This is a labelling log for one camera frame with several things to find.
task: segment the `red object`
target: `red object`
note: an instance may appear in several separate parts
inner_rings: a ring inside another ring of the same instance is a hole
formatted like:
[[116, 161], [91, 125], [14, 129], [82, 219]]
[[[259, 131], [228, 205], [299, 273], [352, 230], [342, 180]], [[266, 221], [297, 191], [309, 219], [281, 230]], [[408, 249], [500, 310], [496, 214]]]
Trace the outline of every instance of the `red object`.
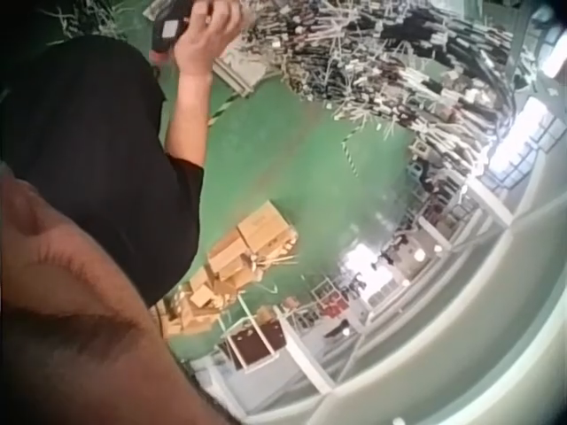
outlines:
[[150, 50], [149, 60], [154, 65], [161, 66], [169, 60], [169, 53], [158, 53], [157, 51]]

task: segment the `cardboard box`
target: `cardboard box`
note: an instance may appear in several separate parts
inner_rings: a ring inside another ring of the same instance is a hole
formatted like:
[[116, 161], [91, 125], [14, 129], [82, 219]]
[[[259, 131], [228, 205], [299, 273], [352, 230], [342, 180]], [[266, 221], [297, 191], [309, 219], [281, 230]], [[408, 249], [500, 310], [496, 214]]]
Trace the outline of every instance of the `cardboard box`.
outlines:
[[238, 230], [233, 229], [206, 254], [206, 257], [212, 272], [218, 274], [224, 267], [247, 252], [245, 241]]
[[190, 296], [191, 302], [199, 308], [211, 302], [213, 298], [214, 293], [207, 284], [199, 286]]
[[189, 285], [191, 290], [195, 292], [202, 285], [209, 285], [213, 279], [209, 267], [200, 267], [197, 272], [189, 279]]
[[214, 321], [193, 321], [183, 328], [183, 335], [196, 335], [213, 329]]
[[229, 282], [226, 281], [216, 281], [213, 286], [213, 291], [215, 294], [220, 295], [222, 297], [229, 297], [234, 298], [236, 300], [238, 291], [231, 285]]
[[182, 333], [183, 327], [181, 320], [175, 319], [174, 321], [170, 321], [167, 317], [162, 317], [161, 319], [161, 329], [164, 338], [170, 338]]
[[255, 316], [259, 325], [263, 325], [277, 319], [274, 309], [269, 305], [263, 305], [260, 307]]
[[283, 302], [283, 306], [290, 310], [296, 310], [301, 307], [301, 303], [295, 297], [287, 297]]
[[267, 201], [260, 209], [242, 220], [237, 228], [246, 245], [252, 252], [257, 253], [289, 226], [282, 214]]
[[231, 285], [236, 291], [241, 290], [244, 286], [255, 282], [255, 274], [250, 268], [250, 266], [246, 265], [242, 270], [233, 274], [227, 281], [227, 284]]
[[220, 281], [226, 281], [232, 275], [234, 275], [234, 274], [238, 273], [240, 270], [242, 270], [245, 267], [245, 265], [246, 265], [246, 262], [245, 262], [244, 255], [238, 256], [238, 258], [233, 259], [232, 261], [230, 261], [228, 263], [228, 265], [226, 265], [221, 270], [219, 270], [219, 273], [218, 273], [219, 280]]
[[297, 242], [298, 234], [294, 228], [288, 227], [258, 250], [264, 259], [277, 259], [286, 255]]

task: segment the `worker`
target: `worker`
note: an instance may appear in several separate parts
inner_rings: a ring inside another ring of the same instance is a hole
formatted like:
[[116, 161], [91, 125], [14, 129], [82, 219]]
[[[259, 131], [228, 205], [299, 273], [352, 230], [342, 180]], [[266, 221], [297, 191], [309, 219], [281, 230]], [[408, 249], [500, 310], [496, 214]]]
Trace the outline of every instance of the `worker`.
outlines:
[[165, 151], [164, 97], [124, 42], [55, 46], [2, 102], [3, 412], [17, 423], [236, 423], [184, 378], [147, 306], [195, 256], [213, 61], [242, 21], [237, 0], [193, 5]]

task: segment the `hand-held device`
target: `hand-held device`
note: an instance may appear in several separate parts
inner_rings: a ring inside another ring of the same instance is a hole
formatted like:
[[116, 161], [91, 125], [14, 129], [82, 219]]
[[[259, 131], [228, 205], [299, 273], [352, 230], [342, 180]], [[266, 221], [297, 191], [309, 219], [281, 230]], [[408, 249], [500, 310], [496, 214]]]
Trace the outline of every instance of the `hand-held device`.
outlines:
[[150, 60], [154, 63], [167, 58], [168, 52], [187, 29], [192, 0], [172, 0], [156, 15], [151, 31]]

